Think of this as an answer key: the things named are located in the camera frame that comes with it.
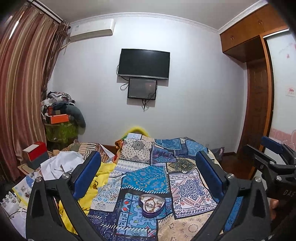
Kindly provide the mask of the person's hand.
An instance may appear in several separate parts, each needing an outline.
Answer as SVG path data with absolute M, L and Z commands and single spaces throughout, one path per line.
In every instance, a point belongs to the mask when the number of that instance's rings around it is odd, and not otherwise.
M 277 200 L 271 198 L 269 201 L 269 212 L 270 212 L 270 218 L 271 220 L 274 220 L 276 218 L 276 212 L 279 207 L 283 206 L 285 202 L 283 200 Z

